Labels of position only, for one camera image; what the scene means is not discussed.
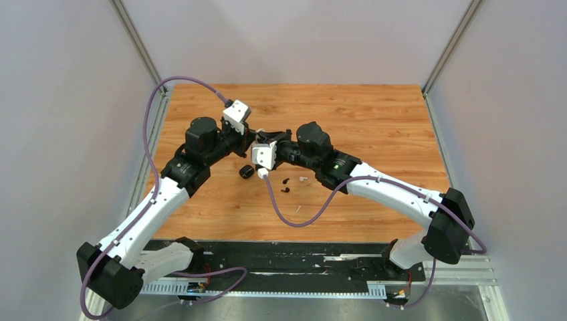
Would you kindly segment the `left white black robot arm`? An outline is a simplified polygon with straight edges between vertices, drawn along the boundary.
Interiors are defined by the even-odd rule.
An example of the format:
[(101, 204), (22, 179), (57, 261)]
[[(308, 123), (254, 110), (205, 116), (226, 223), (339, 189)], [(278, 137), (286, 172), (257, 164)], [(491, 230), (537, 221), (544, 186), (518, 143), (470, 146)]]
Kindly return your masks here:
[(91, 290), (113, 308), (123, 309), (143, 286), (161, 277), (181, 271), (197, 276), (204, 270), (203, 247), (187, 237), (147, 254), (142, 250), (211, 176), (213, 164), (231, 153), (246, 156), (255, 136), (246, 121), (224, 116), (221, 124), (218, 128), (210, 117), (194, 119), (185, 132), (185, 143), (167, 162), (142, 203), (97, 245), (85, 242), (78, 249), (81, 300), (86, 299), (86, 290)]

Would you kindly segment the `white earbud charging case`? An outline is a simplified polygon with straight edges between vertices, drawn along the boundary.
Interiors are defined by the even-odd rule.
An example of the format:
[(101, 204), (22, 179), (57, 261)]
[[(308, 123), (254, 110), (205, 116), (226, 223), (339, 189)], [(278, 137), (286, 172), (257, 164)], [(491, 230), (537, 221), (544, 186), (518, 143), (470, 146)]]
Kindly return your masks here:
[(255, 135), (253, 143), (254, 144), (265, 144), (266, 141), (267, 141), (267, 138), (264, 135), (262, 135), (261, 133), (258, 132)]

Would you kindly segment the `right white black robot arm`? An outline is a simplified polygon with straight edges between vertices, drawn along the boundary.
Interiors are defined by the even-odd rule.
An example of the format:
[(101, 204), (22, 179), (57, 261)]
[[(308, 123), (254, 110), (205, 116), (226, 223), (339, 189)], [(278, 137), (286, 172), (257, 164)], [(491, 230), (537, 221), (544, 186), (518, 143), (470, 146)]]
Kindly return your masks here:
[(417, 263), (437, 259), (456, 265), (465, 253), (475, 225), (465, 195), (452, 187), (445, 192), (424, 189), (386, 175), (359, 158), (333, 147), (316, 122), (290, 130), (257, 132), (252, 161), (261, 179), (283, 163), (309, 169), (322, 186), (387, 206), (421, 226), (421, 231), (391, 241), (383, 251), (382, 270), (399, 279)]

